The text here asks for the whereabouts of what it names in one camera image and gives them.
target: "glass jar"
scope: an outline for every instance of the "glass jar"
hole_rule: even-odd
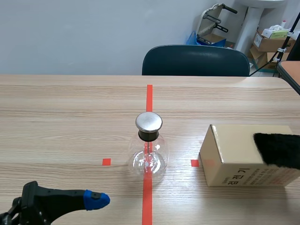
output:
[[[165,172],[169,158],[167,142],[158,132],[163,120],[154,112],[143,112],[135,124],[139,131],[129,144],[129,169],[142,177],[149,173],[149,177],[158,177]]]

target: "dark green chair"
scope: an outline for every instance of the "dark green chair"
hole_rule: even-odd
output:
[[[142,75],[249,76],[248,58],[241,52],[203,45],[164,45],[145,56]]]

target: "cardboard box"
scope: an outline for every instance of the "cardboard box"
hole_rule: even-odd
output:
[[[263,37],[258,31],[255,34],[253,45],[259,52],[275,53],[278,48],[281,48],[285,38],[268,39]],[[295,44],[295,40],[290,39],[286,47],[286,52],[289,53]]]
[[[269,38],[269,39],[275,39],[275,38],[286,38],[287,37],[288,30],[270,30],[270,29],[264,29],[262,32],[262,36]]]
[[[273,57],[275,52],[259,52],[257,48],[255,48],[253,45],[250,49],[252,63],[256,69],[262,67],[266,62],[270,61],[270,59]],[[282,61],[285,61],[288,57],[289,53],[284,53],[282,57]],[[268,73],[276,73],[276,65],[277,63],[274,61],[266,66],[264,66],[260,72],[268,72]]]
[[[288,126],[210,125],[200,155],[208,186],[284,187],[300,170],[266,165],[253,134],[292,134]]]
[[[216,34],[208,34],[208,35],[205,35],[203,38],[205,40],[211,42],[211,44],[208,44],[204,41],[199,41],[199,43],[201,45],[224,47],[225,43],[226,43],[226,38],[225,37],[222,37],[222,36],[219,36],[219,35],[216,35]]]

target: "white pedestal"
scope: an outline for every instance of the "white pedestal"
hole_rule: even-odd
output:
[[[246,55],[248,54],[262,13],[263,8],[248,8],[248,13],[243,23],[242,30],[240,31],[238,40],[234,47],[235,50]]]

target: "silver cap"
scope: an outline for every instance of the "silver cap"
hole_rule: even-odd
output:
[[[135,120],[136,127],[145,133],[157,132],[163,125],[163,120],[155,112],[143,112]]]

